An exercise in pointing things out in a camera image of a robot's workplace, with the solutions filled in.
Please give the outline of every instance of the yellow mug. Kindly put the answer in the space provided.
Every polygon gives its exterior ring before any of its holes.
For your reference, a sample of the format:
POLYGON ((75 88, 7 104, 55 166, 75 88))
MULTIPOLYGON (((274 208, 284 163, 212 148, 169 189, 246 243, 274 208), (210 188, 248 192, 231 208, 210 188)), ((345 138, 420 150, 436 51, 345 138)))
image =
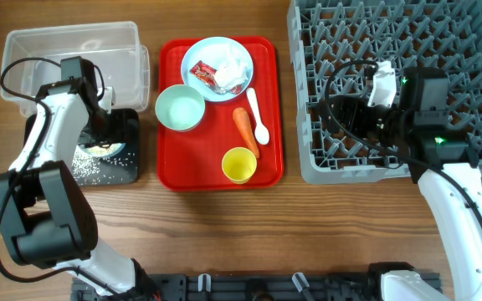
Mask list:
POLYGON ((244 147, 233 148, 223 157, 224 175, 235 184, 242 185, 248 182, 256 172, 257 166, 256 156, 244 147))

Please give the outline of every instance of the mint green cup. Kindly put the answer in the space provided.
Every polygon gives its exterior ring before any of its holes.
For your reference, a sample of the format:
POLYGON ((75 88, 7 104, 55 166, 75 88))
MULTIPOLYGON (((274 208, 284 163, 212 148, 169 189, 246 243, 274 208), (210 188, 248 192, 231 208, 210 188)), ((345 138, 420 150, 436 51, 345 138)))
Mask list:
POLYGON ((156 101, 156 116, 170 130, 194 129, 206 109, 206 101, 194 88, 176 84, 166 88, 156 101))

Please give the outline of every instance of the spoon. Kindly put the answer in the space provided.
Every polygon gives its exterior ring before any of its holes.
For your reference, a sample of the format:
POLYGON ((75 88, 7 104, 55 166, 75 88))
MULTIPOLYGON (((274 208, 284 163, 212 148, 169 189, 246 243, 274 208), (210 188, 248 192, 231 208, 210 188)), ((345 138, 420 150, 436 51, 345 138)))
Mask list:
POLYGON ((247 97, 249 98, 250 108, 252 113, 254 113, 254 119, 256 120, 256 129, 254 130, 254 137, 261 145, 266 145, 269 143, 269 130, 261 122, 261 117, 259 116, 258 108, 258 98, 256 97, 256 91, 253 88, 247 89, 247 97))

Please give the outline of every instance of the light blue plate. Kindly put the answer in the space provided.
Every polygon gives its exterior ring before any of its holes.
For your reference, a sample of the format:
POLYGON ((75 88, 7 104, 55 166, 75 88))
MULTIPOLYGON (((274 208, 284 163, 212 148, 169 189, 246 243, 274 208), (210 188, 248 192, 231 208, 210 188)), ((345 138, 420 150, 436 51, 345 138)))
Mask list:
POLYGON ((226 93, 217 94, 209 89, 200 79, 192 75, 189 70, 198 63, 203 61, 204 63, 217 69, 218 66, 227 58, 228 47, 232 47, 232 52, 236 58, 247 63, 247 80, 243 84, 243 90, 250 84, 252 76, 254 75, 254 63, 250 57, 249 51, 240 43, 232 40, 231 38, 205 38, 202 41, 194 44, 185 54, 182 61, 182 79, 183 83, 193 87, 204 97, 205 100, 212 102, 222 102, 231 100, 236 97, 236 94, 226 93))

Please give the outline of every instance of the toy carrot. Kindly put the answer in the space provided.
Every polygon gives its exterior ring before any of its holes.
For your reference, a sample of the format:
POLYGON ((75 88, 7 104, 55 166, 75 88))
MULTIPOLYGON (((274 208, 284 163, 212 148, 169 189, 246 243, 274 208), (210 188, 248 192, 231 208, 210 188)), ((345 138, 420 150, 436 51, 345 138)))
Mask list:
POLYGON ((244 142, 250 151, 254 153, 256 158, 259 158, 259 150, 256 145, 256 140, 254 139, 254 134, 252 134, 252 127, 250 126, 250 118, 247 110, 243 108, 237 108, 233 111, 233 121, 238 127, 239 133, 243 137, 244 142))

